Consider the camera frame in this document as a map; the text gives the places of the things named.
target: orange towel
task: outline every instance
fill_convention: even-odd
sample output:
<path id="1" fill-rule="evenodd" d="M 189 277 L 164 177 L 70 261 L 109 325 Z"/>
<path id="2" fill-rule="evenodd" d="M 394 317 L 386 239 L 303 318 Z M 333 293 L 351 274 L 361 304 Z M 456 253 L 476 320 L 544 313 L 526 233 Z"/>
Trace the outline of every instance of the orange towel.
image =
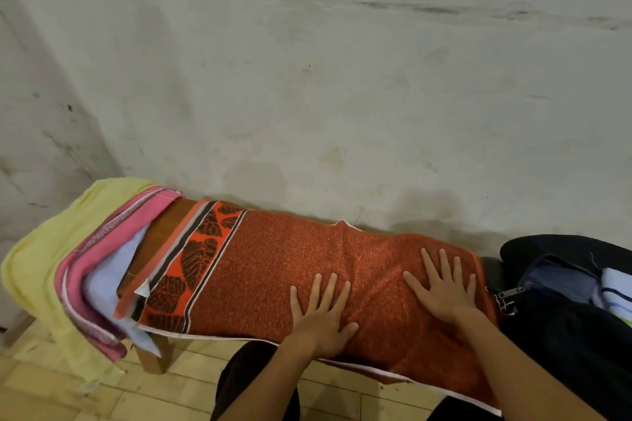
<path id="1" fill-rule="evenodd" d="M 367 375 L 380 381 L 384 377 L 376 373 L 393 374 L 497 407 L 466 340 L 422 308 L 402 279 L 408 270 L 427 286 L 423 247 L 437 269 L 440 248 L 450 260 L 461 257 L 464 279 L 477 274 L 478 308 L 495 323 L 480 260 L 468 250 L 418 234 L 371 234 L 343 221 L 324 225 L 213 201 L 195 204 L 154 250 L 142 269 L 151 274 L 151 295 L 146 302 L 139 298 L 133 317 L 170 336 L 279 343 L 292 329 L 290 285 L 305 307 L 314 274 L 327 279 L 335 272 L 352 283 L 342 325 L 359 323 L 336 361 L 374 369 Z M 133 290 L 144 280 L 139 275 L 124 289 L 119 312 L 132 311 Z"/>

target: black pants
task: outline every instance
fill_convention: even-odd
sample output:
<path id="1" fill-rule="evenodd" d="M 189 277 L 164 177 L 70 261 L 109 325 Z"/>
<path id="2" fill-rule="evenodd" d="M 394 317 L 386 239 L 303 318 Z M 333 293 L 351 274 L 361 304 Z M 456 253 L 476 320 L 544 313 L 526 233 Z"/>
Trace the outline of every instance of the black pants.
<path id="1" fill-rule="evenodd" d="M 233 401 L 252 383 L 270 362 L 276 346 L 264 341 L 249 341 L 228 361 L 217 383 L 215 409 L 210 421 L 216 421 Z M 283 421 L 299 421 L 301 408 L 298 390 L 294 390 Z M 446 398 L 428 417 L 429 421 L 499 421 L 500 418 L 484 409 L 455 398 Z"/>

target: tiled floor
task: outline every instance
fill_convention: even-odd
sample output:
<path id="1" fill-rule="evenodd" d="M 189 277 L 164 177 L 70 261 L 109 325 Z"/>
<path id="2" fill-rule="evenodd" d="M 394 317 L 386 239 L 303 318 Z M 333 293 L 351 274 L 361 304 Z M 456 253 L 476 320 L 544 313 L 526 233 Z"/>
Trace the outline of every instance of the tiled floor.
<path id="1" fill-rule="evenodd" d="M 127 373 L 90 393 L 73 376 L 48 332 L 36 322 L 0 352 L 0 421 L 207 421 L 219 374 L 241 346 L 235 341 L 178 341 L 167 374 L 145 374 L 131 350 Z M 422 421 L 441 395 L 410 385 L 312 363 L 299 382 L 304 421 Z"/>

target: finger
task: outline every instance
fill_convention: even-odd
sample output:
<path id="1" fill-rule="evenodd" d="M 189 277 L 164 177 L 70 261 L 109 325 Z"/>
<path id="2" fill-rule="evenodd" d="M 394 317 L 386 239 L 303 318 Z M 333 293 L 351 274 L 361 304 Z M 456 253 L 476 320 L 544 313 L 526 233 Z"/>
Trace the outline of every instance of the finger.
<path id="1" fill-rule="evenodd" d="M 417 295 L 417 298 L 419 299 L 419 301 L 421 301 L 422 305 L 425 306 L 426 301 L 428 299 L 429 291 L 423 288 L 422 284 L 419 283 L 419 280 L 417 280 L 415 276 L 413 276 L 413 274 L 410 273 L 409 271 L 405 271 L 403 273 L 403 277 L 404 277 L 404 281 L 408 284 L 408 286 L 410 286 L 413 289 L 413 291 L 415 292 L 415 295 Z"/>
<path id="2" fill-rule="evenodd" d="M 301 304 L 298 302 L 295 286 L 289 287 L 289 307 L 292 310 L 292 320 L 296 323 L 303 317 L 303 310 L 301 309 Z"/>
<path id="3" fill-rule="evenodd" d="M 309 306 L 307 306 L 307 313 L 316 311 L 318 308 L 318 302 L 320 300 L 320 281 L 321 280 L 322 280 L 322 275 L 320 273 L 317 273 L 316 276 L 314 276 L 314 281 L 312 283 L 312 293 L 310 293 L 310 304 Z"/>
<path id="4" fill-rule="evenodd" d="M 474 301 L 474 297 L 476 296 L 476 275 L 473 273 L 470 275 L 470 282 L 468 283 L 466 292 L 470 300 Z"/>
<path id="5" fill-rule="evenodd" d="M 343 328 L 343 330 L 340 332 L 340 340 L 342 343 L 342 346 L 340 347 L 341 350 L 347 344 L 347 342 L 349 342 L 353 335 L 358 332 L 358 329 L 358 323 L 349 323 Z"/>
<path id="6" fill-rule="evenodd" d="M 329 283 L 327 284 L 327 288 L 325 289 L 325 293 L 322 295 L 322 301 L 320 302 L 319 309 L 322 311 L 329 311 L 331 307 L 331 300 L 334 299 L 334 290 L 336 289 L 336 283 L 338 282 L 338 275 L 336 273 L 332 273 L 329 276 Z"/>
<path id="7" fill-rule="evenodd" d="M 331 308 L 331 311 L 336 316 L 338 316 L 338 319 L 340 319 L 341 315 L 343 314 L 344 307 L 347 305 L 347 300 L 349 299 L 349 293 L 351 292 L 351 290 L 352 283 L 347 280 L 346 282 L 344 282 L 343 290 L 340 292 L 340 296 L 336 300 L 336 304 L 333 308 Z"/>
<path id="8" fill-rule="evenodd" d="M 461 258 L 457 256 L 454 257 L 454 273 L 452 275 L 452 279 L 457 285 L 463 286 L 463 271 L 461 268 Z"/>
<path id="9" fill-rule="evenodd" d="M 423 260 L 423 265 L 426 268 L 426 273 L 428 273 L 428 279 L 430 280 L 431 287 L 432 287 L 432 285 L 440 281 L 441 278 L 439 278 L 437 269 L 435 268 L 434 263 L 432 262 L 432 258 L 425 248 L 422 248 L 422 260 Z"/>
<path id="10" fill-rule="evenodd" d="M 438 251 L 438 259 L 441 263 L 441 278 L 444 281 L 452 280 L 452 270 L 450 270 L 450 264 L 447 261 L 446 251 L 443 248 Z"/>

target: bench leg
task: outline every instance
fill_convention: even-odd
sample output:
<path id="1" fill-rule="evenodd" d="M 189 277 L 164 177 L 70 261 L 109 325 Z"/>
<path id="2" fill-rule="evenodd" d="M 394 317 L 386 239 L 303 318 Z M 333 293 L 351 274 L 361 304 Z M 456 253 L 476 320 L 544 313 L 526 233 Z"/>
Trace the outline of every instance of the bench leg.
<path id="1" fill-rule="evenodd" d="M 164 374 L 171 364 L 173 345 L 170 344 L 168 337 L 162 336 L 161 334 L 149 333 L 149 336 L 151 336 L 156 346 L 158 346 L 162 356 L 159 358 L 154 355 L 154 353 L 141 350 L 138 346 L 135 346 L 140 365 L 146 373 Z"/>

